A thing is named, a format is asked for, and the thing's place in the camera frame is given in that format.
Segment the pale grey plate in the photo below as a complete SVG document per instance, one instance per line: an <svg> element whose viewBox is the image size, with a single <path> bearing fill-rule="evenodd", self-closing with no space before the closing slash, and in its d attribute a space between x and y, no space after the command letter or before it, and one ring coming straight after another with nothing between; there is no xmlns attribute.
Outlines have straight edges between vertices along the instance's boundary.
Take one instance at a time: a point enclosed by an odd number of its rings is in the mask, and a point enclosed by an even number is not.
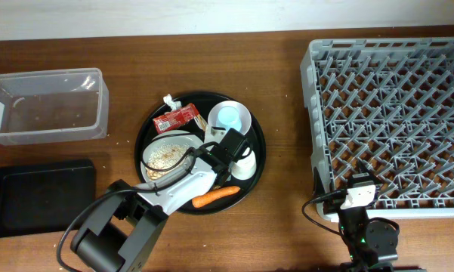
<svg viewBox="0 0 454 272"><path fill-rule="evenodd" d="M159 147L163 144L187 145L189 148L199 147L203 144L203 142L192 132L186 132L182 130L167 131L161 135L157 135L156 137L154 137L153 141L150 144L148 144L145 150L143 151L140 160L141 174L143 175L146 183L154 182L155 180L150 180L148 178L146 170L147 167L144 166L145 160L147 159L147 156L152 153L154 148Z"/></svg>

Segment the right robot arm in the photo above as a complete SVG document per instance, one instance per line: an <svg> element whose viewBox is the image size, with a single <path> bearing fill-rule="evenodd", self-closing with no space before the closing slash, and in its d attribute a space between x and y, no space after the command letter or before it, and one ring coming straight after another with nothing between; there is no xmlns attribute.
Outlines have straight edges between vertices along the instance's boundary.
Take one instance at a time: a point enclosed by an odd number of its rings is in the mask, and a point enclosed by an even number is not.
<svg viewBox="0 0 454 272"><path fill-rule="evenodd" d="M338 230L350 253L350 261L340 264L341 271L392 271L398 259L399 225L389 219L370 218L367 209L378 199L381 181L362 162L359 172L332 192L314 197L312 203L331 204L338 215Z"/></svg>

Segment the white tissue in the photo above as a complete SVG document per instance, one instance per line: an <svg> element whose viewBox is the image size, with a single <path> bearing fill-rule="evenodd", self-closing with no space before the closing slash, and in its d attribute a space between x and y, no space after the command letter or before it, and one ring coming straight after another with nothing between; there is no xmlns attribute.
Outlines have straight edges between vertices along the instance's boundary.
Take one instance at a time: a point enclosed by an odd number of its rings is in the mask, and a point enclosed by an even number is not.
<svg viewBox="0 0 454 272"><path fill-rule="evenodd" d="M178 110L182 108L182 104L180 101L174 101L170 94L167 94L163 98L164 103L170 107L172 111Z"/></svg>

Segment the light blue cup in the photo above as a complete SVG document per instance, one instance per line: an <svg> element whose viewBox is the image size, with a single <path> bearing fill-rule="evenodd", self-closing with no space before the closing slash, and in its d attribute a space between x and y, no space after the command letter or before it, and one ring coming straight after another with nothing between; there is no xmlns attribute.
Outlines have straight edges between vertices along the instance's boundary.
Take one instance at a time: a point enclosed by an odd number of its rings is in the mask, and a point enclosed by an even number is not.
<svg viewBox="0 0 454 272"><path fill-rule="evenodd" d="M239 111L235 107L222 107L217 115L216 126L240 131L242 128L242 122L240 119Z"/></svg>

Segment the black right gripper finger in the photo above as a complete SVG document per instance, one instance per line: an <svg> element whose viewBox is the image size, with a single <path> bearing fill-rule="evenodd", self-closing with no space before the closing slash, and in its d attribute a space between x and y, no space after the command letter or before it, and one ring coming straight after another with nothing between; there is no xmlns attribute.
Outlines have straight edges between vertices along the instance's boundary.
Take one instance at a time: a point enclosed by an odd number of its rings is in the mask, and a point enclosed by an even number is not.
<svg viewBox="0 0 454 272"><path fill-rule="evenodd" d="M362 175L360 177L360 180L362 182L367 182L371 181L374 185L379 185L381 184L381 181L377 178L377 176L374 174L372 170L369 170L364 162L361 162L360 160L357 162L357 166L360 170L360 174Z"/></svg>
<svg viewBox="0 0 454 272"><path fill-rule="evenodd" d="M324 194L324 186L317 167L313 168L313 196Z"/></svg>

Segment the white cup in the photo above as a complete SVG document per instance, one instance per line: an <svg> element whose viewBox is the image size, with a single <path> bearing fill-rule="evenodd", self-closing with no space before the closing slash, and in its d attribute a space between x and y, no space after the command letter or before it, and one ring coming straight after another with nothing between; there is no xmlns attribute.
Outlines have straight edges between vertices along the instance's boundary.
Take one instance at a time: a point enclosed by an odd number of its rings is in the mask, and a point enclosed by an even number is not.
<svg viewBox="0 0 454 272"><path fill-rule="evenodd" d="M241 181L250 179L257 168L254 151L248 148L243 155L246 157L235 162L231 169L232 176Z"/></svg>

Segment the rice leftovers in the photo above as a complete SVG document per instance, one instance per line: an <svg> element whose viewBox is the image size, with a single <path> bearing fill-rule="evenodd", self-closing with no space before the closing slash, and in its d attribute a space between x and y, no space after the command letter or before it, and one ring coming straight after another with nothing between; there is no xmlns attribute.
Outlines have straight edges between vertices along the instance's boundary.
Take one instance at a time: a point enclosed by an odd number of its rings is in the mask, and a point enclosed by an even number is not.
<svg viewBox="0 0 454 272"><path fill-rule="evenodd" d="M147 176L156 180L172 171L172 166L177 163L187 151L187 145L163 144L153 149L147 156L145 163L148 165Z"/></svg>

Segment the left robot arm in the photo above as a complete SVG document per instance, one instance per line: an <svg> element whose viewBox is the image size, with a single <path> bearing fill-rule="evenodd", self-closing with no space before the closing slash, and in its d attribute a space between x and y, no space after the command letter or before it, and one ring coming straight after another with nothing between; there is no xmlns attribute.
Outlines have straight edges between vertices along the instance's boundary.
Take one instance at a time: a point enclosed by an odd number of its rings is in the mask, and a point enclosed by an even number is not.
<svg viewBox="0 0 454 272"><path fill-rule="evenodd" d="M253 153L246 136L229 130L219 141L188 148L150 184L110 185L73 220L80 227L70 248L95 271L139 271L169 216L227 179L235 162Z"/></svg>

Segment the red snack wrapper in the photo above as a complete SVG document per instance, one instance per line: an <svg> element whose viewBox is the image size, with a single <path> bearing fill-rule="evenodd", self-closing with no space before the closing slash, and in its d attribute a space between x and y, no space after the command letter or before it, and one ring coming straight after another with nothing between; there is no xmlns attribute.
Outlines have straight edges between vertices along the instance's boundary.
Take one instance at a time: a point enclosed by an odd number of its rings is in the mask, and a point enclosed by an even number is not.
<svg viewBox="0 0 454 272"><path fill-rule="evenodd" d="M162 134L167 131L175 130L199 115L199 111L194 104L188 104L178 110L165 113L153 119L156 131Z"/></svg>

